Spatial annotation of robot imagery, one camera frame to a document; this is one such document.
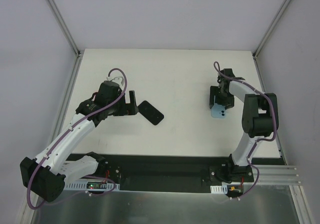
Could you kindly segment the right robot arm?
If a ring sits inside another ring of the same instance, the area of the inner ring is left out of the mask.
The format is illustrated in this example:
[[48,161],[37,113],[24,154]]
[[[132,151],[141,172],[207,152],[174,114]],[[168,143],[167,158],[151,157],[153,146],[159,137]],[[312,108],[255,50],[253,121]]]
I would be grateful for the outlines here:
[[225,164],[214,170],[214,177],[231,183],[247,177],[252,171],[251,161],[262,141],[272,142],[279,128],[278,100],[274,93],[263,93],[230,68],[218,71],[217,86],[210,87],[209,108],[213,118],[223,119],[235,105],[235,98],[243,103],[241,126],[243,135],[235,151]]

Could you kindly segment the phone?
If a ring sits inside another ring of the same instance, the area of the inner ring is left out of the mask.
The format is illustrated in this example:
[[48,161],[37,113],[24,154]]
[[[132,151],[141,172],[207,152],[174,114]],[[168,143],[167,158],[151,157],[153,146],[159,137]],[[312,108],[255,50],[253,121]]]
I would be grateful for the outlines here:
[[210,114],[212,118],[224,119],[226,117],[226,108],[223,105],[215,103],[210,109]]

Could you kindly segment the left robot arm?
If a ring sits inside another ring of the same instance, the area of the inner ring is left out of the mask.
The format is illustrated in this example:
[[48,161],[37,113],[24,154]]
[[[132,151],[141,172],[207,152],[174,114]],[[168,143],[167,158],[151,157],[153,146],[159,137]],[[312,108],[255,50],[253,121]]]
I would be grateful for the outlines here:
[[20,163],[22,183],[27,193],[35,193],[51,203],[64,187],[82,177],[107,177],[104,157],[89,152],[81,159],[65,163],[78,144],[109,116],[133,116],[138,112],[134,91],[129,91],[126,103],[127,81],[124,77],[109,77],[97,92],[81,102],[71,121],[54,141],[33,159],[25,157]]

